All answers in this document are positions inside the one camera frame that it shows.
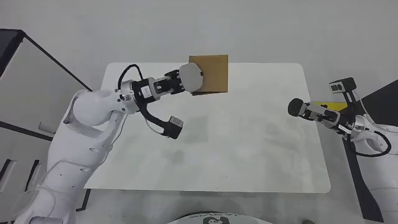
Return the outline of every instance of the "black panel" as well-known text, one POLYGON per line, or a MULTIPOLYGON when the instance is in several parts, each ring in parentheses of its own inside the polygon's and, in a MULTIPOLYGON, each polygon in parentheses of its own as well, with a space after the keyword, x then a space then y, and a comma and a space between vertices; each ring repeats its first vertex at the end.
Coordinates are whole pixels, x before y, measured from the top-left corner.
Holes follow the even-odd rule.
POLYGON ((0 77, 23 39, 21 30, 0 29, 0 77))
POLYGON ((36 167, 38 166, 38 164, 39 164, 39 160, 35 160, 35 162, 33 163, 32 168, 30 170, 29 178, 27 179, 27 182, 26 182, 25 192, 27 191, 27 188, 29 186, 30 180, 32 180, 33 173, 35 172, 36 167))
POLYGON ((35 133, 34 131, 29 131, 27 129, 24 128, 20 128, 18 126, 14 126, 12 124, 7 124, 5 122, 0 121, 0 128, 6 128, 8 130, 11 131, 16 131, 17 133, 22 133, 22 134, 26 134, 32 137, 36 137, 36 138, 40 138, 40 139, 44 139, 47 141, 52 141, 51 137, 48 137, 46 135, 40 134, 40 133, 35 133))
MULTIPOLYGON (((377 124, 398 126, 398 115, 393 113, 398 102, 398 80, 364 97, 362 102, 377 124)), ((355 105, 356 114, 362 115, 365 113, 359 101, 355 105)), ((344 142, 344 147, 363 218, 383 222, 380 208, 363 181, 356 155, 350 151, 346 142, 344 142)))
POLYGON ((85 198, 83 199, 83 204, 81 205, 81 208, 76 209, 76 212, 84 211, 86 210, 87 203, 88 203, 88 198, 90 197, 91 189, 86 190, 85 198))
POLYGON ((11 160, 7 159, 5 161, 5 163, 3 164, 3 166, 2 166, 2 168, 0 170, 0 181, 1 181, 2 177, 4 176, 4 174, 6 173, 6 170, 8 168, 8 165, 10 164, 10 162, 11 162, 11 160))

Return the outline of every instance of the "black cable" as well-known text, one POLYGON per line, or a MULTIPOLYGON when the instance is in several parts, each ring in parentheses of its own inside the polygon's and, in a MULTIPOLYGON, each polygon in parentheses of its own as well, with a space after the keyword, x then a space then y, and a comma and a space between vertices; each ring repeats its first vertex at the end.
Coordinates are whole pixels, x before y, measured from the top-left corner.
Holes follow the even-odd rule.
POLYGON ((350 149, 353 153, 355 153, 356 155, 361 156, 361 157, 381 157, 381 156, 384 156, 384 155, 388 154, 388 153, 391 151, 391 148, 392 148, 391 143, 390 143, 390 140, 388 140, 388 138, 387 138, 383 133, 380 133, 380 132, 378 132, 378 131, 374 131, 374 133, 376 133, 377 135, 379 135, 380 137, 382 137, 382 138, 384 139, 384 141, 386 142, 386 144, 387 144, 387 149, 386 149, 385 151, 383 151, 382 153, 378 153, 378 154, 364 154, 364 153, 357 152, 357 151, 354 149, 354 147, 352 146, 352 143, 351 143, 351 135, 350 135, 350 134, 347 134, 347 140, 346 140, 346 141, 348 141, 348 147, 349 147, 349 149, 350 149))
POLYGON ((144 79, 144 77, 142 77, 141 70, 139 69, 139 67, 138 67, 137 64, 128 65, 127 68, 125 68, 125 69, 123 70, 122 74, 121 74, 120 77, 119 77, 119 80, 118 80, 118 90, 120 90, 121 87, 122 87, 122 80, 123 80, 123 77, 126 75, 127 71, 129 71, 129 69, 132 68, 132 67, 134 67, 134 68, 136 68, 136 69, 138 70, 138 73, 139 73, 139 76, 140 76, 141 80, 144 79))

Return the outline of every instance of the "sticker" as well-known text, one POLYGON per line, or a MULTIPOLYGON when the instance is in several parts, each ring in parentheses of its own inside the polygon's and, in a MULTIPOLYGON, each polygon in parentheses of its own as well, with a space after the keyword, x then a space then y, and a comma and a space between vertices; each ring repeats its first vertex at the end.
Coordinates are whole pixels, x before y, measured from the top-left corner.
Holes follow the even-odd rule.
POLYGON ((142 95, 144 96, 145 99, 152 96, 152 93, 150 92, 149 86, 143 86, 141 88, 141 92, 142 92, 142 95))
POLYGON ((344 131, 347 134, 351 134, 351 130, 350 129, 347 129, 347 128, 345 128, 344 126, 342 126, 340 124, 338 125, 338 129, 344 131))

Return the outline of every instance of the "black frame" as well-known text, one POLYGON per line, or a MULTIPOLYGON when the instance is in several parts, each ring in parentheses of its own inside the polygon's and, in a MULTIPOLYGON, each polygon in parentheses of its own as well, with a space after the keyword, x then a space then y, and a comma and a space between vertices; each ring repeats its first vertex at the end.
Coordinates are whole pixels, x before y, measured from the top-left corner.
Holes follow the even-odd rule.
MULTIPOLYGON (((64 69, 70 76, 72 76, 72 78, 74 78, 76 81, 78 81, 88 91, 93 91, 86 84, 84 84, 79 78, 77 78, 74 74, 72 74, 72 72, 69 71, 65 66, 63 66, 57 59, 55 59, 52 55, 50 55, 47 51, 45 51, 45 49, 43 49, 37 42, 35 42, 32 38, 30 38, 23 30, 0 29, 0 32, 3 32, 3 31, 11 31, 11 32, 14 31, 14 32, 16 32, 16 36, 11 39, 8 46, 4 50, 3 54, 0 54, 0 77, 4 73, 8 63, 11 61, 12 57, 14 56, 14 54, 17 51, 20 44, 24 41, 24 39, 26 39, 29 42, 31 42, 33 45, 35 45, 40 51, 42 51, 49 59, 51 59, 58 66, 60 66, 62 69, 64 69)), ((35 138, 52 141, 52 137, 50 137, 50 136, 46 136, 41 133, 36 133, 36 132, 30 131, 30 130, 27 130, 24 128, 20 128, 18 126, 14 126, 12 124, 7 124, 2 121, 0 121, 0 128, 5 128, 5 129, 11 130, 11 131, 26 134, 29 136, 33 136, 35 138)), ((86 209, 87 203, 88 203, 88 198, 90 196, 90 192, 91 192, 91 189, 86 190, 83 204, 80 208, 76 209, 77 212, 84 211, 86 209)))

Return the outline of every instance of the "yellow floor line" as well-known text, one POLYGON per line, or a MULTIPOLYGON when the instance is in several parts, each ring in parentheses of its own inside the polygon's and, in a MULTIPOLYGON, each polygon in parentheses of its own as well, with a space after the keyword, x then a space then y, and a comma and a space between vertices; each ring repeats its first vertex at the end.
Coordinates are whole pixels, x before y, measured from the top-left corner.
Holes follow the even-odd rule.
POLYGON ((328 105, 328 108, 335 111, 343 110, 347 107, 345 102, 314 102, 317 105, 328 105))

